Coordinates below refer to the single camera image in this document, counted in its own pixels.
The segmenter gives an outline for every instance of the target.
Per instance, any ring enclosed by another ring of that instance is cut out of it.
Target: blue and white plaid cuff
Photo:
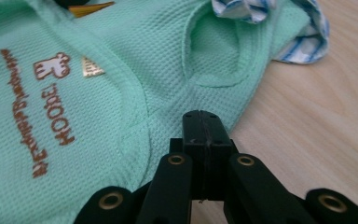
[[[284,63],[315,63],[328,50],[329,23],[316,0],[292,0],[310,16],[310,23],[273,59]],[[217,17],[257,24],[276,7],[276,0],[212,0]]]

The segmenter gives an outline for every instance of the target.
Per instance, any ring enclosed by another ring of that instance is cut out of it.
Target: wood grain
[[[319,0],[331,48],[312,65],[271,63],[231,134],[295,195],[336,190],[358,204],[358,0]],[[226,223],[222,204],[193,202],[192,223]]]

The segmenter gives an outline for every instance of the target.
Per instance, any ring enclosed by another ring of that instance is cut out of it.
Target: teal shirt
[[[257,25],[207,0],[117,0],[79,19],[0,1],[0,223],[71,223],[97,190],[141,187],[187,111],[230,131],[309,19],[288,0]],[[104,74],[83,77],[84,56]]]

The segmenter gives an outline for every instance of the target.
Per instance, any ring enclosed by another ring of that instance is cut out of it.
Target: gold rivet
[[[173,155],[168,158],[168,162],[172,165],[180,165],[185,162],[185,158],[179,155]]]
[[[245,165],[245,166],[252,166],[253,164],[255,164],[255,161],[247,156],[241,156],[237,158],[237,162],[241,165]]]
[[[109,198],[109,197],[116,197],[117,200],[114,203],[107,203],[106,199]],[[119,205],[121,205],[122,202],[123,202],[123,195],[120,194],[119,192],[115,191],[115,192],[105,194],[100,199],[99,205],[104,210],[110,210],[110,209],[117,208]]]
[[[322,194],[318,197],[319,203],[321,203],[324,207],[337,212],[337,213],[344,213],[348,210],[347,205],[343,203],[340,199],[328,195],[328,194]]]

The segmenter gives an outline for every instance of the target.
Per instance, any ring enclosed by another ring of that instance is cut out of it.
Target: black object
[[[130,193],[96,192],[75,223],[185,224],[191,200],[224,201],[228,223],[354,224],[358,206],[330,189],[302,200],[291,194],[258,158],[240,154],[215,114],[183,116],[183,138],[171,139],[151,182]]]
[[[83,6],[89,0],[54,0],[60,7],[68,8],[71,6]]]

